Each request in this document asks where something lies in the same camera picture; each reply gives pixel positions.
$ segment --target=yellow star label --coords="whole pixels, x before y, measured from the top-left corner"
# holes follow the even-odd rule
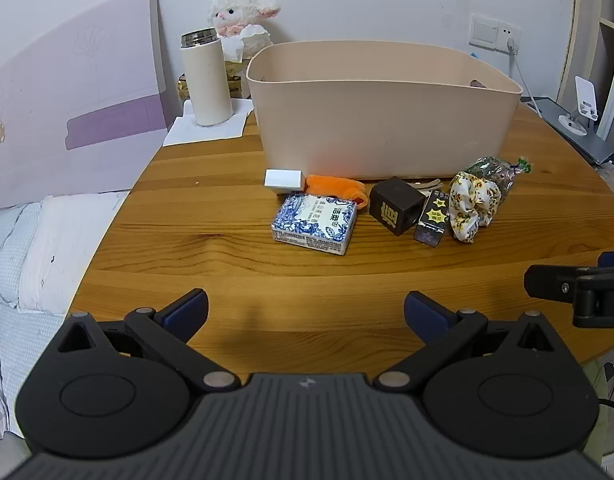
[[[429,216],[429,219],[441,224],[445,221],[445,219],[447,218],[447,215],[443,215],[440,210],[436,211],[435,209],[431,209],[431,211],[429,211],[427,213],[427,216]]]

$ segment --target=orange cloth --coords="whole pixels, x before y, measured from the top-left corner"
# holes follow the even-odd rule
[[[367,207],[369,197],[362,182],[338,176],[309,175],[305,193],[320,196],[335,196],[342,200],[353,200],[358,209]]]

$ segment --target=cream tumbler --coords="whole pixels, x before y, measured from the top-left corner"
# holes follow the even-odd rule
[[[223,123],[233,115],[222,43],[214,28],[182,36],[180,54],[189,98],[199,126]]]

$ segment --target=purple strip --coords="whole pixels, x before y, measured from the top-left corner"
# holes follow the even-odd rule
[[[67,121],[68,150],[167,127],[160,94],[95,110]]]

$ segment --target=beige plastic bin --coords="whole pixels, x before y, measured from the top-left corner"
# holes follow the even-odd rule
[[[365,179],[497,155],[522,93],[463,52],[390,41],[276,44],[247,79],[270,168]]]

